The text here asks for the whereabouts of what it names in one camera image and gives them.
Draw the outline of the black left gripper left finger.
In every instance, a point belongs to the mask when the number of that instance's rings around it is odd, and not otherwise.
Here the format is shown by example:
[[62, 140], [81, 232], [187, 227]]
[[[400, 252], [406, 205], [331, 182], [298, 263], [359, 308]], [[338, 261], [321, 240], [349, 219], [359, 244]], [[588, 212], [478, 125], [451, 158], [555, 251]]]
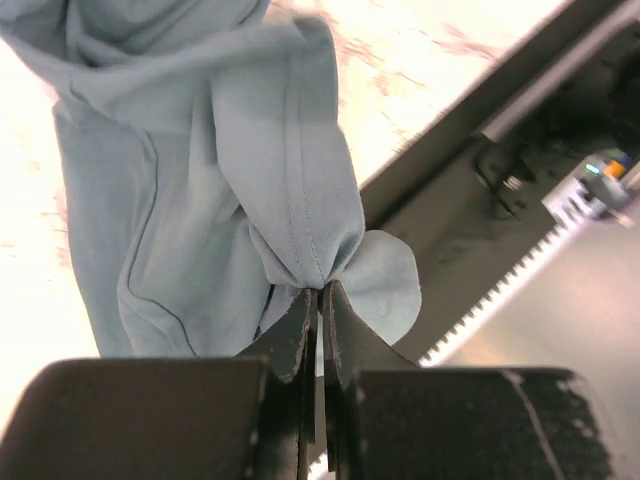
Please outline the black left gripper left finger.
[[28, 385], [5, 479], [303, 479], [315, 439], [317, 294], [233, 358], [83, 359]]

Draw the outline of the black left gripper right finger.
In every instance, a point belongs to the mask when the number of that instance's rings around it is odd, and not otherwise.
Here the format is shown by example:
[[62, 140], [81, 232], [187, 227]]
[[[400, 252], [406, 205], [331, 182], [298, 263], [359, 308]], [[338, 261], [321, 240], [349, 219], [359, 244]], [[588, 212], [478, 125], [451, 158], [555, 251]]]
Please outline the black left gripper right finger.
[[589, 384], [557, 368], [421, 368], [323, 292], [328, 466], [340, 479], [611, 479]]

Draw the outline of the blue-grey t-shirt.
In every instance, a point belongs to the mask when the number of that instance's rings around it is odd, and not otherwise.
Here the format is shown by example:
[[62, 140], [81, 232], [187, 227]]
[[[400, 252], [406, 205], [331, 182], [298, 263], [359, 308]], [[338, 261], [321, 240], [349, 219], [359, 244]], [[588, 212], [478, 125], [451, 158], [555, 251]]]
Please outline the blue-grey t-shirt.
[[72, 265], [105, 357], [232, 356], [298, 290], [344, 287], [395, 343], [416, 261], [365, 227], [331, 32], [264, 1], [5, 1], [48, 83]]

